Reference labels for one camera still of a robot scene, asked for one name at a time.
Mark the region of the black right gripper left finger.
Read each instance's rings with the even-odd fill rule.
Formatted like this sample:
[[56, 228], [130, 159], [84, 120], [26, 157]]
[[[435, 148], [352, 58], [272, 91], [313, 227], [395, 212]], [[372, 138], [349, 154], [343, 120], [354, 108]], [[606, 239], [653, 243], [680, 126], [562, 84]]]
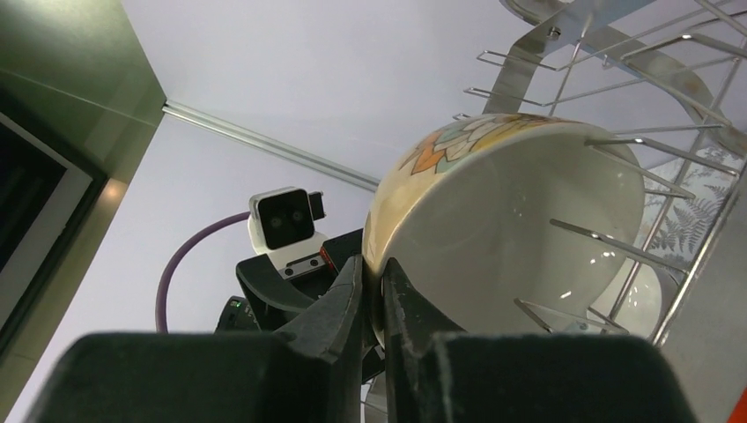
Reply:
[[101, 333], [62, 356], [30, 422], [358, 422], [362, 258], [279, 330]]

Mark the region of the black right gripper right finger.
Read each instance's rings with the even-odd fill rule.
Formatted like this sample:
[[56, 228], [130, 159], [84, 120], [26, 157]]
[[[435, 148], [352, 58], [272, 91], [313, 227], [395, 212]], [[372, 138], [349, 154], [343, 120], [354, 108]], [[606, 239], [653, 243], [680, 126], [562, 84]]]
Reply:
[[693, 422], [667, 361], [632, 336], [470, 334], [389, 260], [391, 422]]

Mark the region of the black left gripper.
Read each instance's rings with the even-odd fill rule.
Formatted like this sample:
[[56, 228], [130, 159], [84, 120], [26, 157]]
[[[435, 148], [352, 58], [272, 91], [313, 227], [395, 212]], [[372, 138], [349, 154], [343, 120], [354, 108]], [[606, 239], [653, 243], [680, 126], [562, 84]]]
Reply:
[[313, 247], [280, 268], [268, 254], [237, 263], [242, 296], [232, 296], [215, 331], [274, 331], [289, 323], [331, 288], [350, 256], [361, 252], [360, 229]]

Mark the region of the beige bowl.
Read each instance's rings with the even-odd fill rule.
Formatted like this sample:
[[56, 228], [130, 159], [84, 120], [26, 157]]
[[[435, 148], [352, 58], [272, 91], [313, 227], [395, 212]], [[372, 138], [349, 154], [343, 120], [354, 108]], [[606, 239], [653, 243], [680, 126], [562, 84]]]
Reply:
[[389, 259], [467, 331], [537, 333], [518, 301], [550, 308], [548, 324], [566, 328], [625, 262], [582, 230], [636, 239], [645, 203], [637, 163], [607, 130], [557, 117], [479, 115], [426, 136], [381, 179], [366, 216], [376, 338], [385, 338]]

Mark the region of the white bowl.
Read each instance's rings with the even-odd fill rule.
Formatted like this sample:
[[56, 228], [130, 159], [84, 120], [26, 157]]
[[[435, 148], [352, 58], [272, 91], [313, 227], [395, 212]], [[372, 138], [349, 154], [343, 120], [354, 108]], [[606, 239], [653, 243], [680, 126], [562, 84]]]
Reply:
[[[605, 315], [609, 314], [632, 267], [633, 261], [626, 259], [616, 277], [592, 304], [592, 308]], [[650, 339], [669, 309], [677, 289], [677, 281], [668, 271], [641, 264], [615, 321], [632, 335]]]

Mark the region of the stainless steel dish rack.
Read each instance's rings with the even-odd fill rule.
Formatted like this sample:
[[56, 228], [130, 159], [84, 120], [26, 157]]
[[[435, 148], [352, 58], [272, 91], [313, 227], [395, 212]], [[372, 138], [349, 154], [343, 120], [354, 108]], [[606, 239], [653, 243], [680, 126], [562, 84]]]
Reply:
[[[746, 419], [746, 4], [743, 1], [506, 1], [527, 23], [513, 43], [477, 60], [499, 70], [470, 86], [486, 112], [536, 112], [606, 128], [638, 161], [649, 195], [666, 199], [638, 248], [617, 241], [633, 267], [608, 315], [590, 308], [573, 331], [628, 332], [615, 321], [641, 264], [668, 271], [677, 293], [648, 339], [675, 371], [701, 422]], [[707, 160], [708, 146], [744, 159]], [[675, 159], [674, 182], [648, 169]], [[690, 164], [735, 176], [689, 267], [647, 252]]]

